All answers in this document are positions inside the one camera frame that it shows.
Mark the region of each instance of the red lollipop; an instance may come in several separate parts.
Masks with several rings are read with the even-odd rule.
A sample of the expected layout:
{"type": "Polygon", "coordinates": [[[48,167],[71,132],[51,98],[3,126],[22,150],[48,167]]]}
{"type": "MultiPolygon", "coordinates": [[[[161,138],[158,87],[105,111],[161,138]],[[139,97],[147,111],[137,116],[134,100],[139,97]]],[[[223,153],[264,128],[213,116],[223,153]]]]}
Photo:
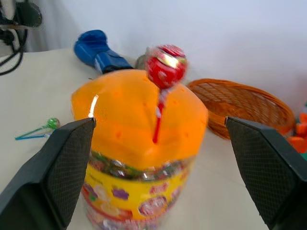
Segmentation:
{"type": "Polygon", "coordinates": [[[150,81],[159,88],[159,100],[156,111],[157,123],[153,142],[157,143],[161,125],[161,116],[170,89],[184,77],[188,62],[183,51],[173,45],[153,48],[146,59],[145,68],[150,81]]]}

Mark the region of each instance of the blue boxing glove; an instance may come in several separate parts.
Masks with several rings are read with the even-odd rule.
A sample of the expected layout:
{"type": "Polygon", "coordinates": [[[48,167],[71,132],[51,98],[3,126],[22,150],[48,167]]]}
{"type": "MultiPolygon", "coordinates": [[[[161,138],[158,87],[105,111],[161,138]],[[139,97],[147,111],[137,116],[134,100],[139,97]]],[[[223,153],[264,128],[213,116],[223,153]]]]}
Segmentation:
{"type": "Polygon", "coordinates": [[[132,69],[132,66],[107,45],[106,34],[101,30],[91,30],[82,34],[74,46],[77,57],[101,73],[119,69],[132,69]]]}

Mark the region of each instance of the white wall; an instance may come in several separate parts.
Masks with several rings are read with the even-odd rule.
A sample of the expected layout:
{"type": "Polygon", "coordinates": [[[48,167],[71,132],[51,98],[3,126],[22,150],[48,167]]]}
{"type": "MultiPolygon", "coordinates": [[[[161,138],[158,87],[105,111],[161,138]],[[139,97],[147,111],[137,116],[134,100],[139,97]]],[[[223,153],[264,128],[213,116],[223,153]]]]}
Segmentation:
{"type": "Polygon", "coordinates": [[[295,112],[307,101],[305,0],[34,0],[44,25],[29,48],[72,47],[84,31],[137,58],[147,46],[184,49],[189,79],[219,78],[268,91],[295,112]]]}

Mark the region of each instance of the green lollipop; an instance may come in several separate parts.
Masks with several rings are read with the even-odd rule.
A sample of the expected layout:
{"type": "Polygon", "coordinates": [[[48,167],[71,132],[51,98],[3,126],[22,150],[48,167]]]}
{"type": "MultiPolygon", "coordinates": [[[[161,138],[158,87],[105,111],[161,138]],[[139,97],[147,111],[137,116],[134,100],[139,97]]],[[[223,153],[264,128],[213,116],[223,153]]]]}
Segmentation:
{"type": "Polygon", "coordinates": [[[57,118],[53,117],[53,118],[48,119],[47,123],[44,126],[41,126],[40,128],[37,128],[37,129],[35,129],[35,130],[31,131],[31,132],[28,132],[28,133],[25,133],[25,134],[23,134],[23,135],[21,135],[19,137],[16,137],[15,140],[18,140],[20,138],[23,138],[23,137],[28,136],[28,135],[30,135],[32,133],[35,133],[35,132],[37,132],[39,130],[43,130],[45,128],[57,129],[57,128],[60,128],[60,126],[61,126],[61,124],[60,124],[59,120],[57,118]]]}

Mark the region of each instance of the lollipop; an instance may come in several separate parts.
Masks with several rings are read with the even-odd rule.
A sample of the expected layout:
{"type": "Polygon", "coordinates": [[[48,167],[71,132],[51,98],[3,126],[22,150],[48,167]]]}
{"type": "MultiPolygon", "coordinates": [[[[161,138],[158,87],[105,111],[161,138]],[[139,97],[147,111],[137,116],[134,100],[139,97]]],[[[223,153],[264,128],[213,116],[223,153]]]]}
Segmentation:
{"type": "Polygon", "coordinates": [[[50,128],[50,129],[57,129],[59,128],[61,125],[60,125],[60,122],[57,118],[50,118],[47,120],[47,123],[44,125],[44,126],[41,126],[40,128],[37,128],[31,132],[27,132],[19,137],[16,137],[15,140],[20,140],[20,139],[30,139],[30,138],[38,138],[38,137],[45,137],[45,135],[40,135],[40,136],[34,136],[34,137],[27,137],[25,138],[25,136],[28,136],[32,133],[35,133],[37,131],[40,131],[40,130],[43,130],[45,128],[50,128]]]}
{"type": "Polygon", "coordinates": [[[162,112],[167,95],[172,87],[184,77],[188,62],[183,51],[173,45],[164,45],[153,48],[146,59],[147,76],[159,88],[159,99],[156,110],[156,126],[153,142],[158,142],[162,112]]]}

